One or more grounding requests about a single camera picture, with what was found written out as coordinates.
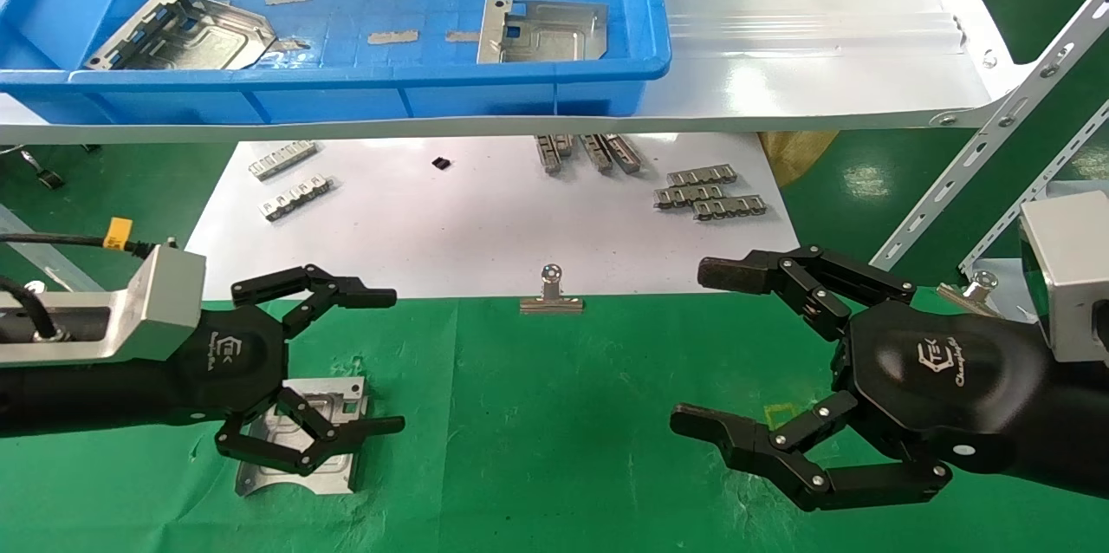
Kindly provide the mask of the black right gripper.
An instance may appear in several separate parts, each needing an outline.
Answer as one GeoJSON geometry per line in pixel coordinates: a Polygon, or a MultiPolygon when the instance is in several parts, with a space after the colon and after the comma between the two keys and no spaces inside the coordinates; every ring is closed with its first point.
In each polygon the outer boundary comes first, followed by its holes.
{"type": "Polygon", "coordinates": [[[910,281],[820,245],[705,257],[696,283],[775,294],[824,340],[845,336],[834,386],[849,395],[779,429],[688,403],[670,414],[671,431],[715,446],[730,470],[766,479],[804,512],[926,503],[953,478],[939,461],[977,473],[1058,470],[1056,360],[1034,325],[923,313],[906,305],[910,281]],[[849,320],[841,296],[872,308],[849,320]],[[824,469],[807,458],[848,424],[895,462],[824,469]]]}

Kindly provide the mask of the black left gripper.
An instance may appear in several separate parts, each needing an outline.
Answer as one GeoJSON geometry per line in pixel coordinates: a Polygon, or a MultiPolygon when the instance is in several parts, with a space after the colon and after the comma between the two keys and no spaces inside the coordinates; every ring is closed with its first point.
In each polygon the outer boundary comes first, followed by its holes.
{"type": "Polygon", "coordinates": [[[355,276],[333,276],[313,264],[265,274],[230,288],[234,309],[208,311],[169,359],[173,424],[225,421],[215,436],[218,454],[250,465],[308,477],[328,459],[355,454],[372,436],[405,429],[401,416],[333,424],[292,387],[288,344],[333,307],[387,309],[399,300],[393,289],[372,289],[355,276]],[[281,322],[257,305],[308,293],[281,322]],[[242,434],[243,426],[273,406],[301,427],[312,443],[305,449],[242,434]]]}

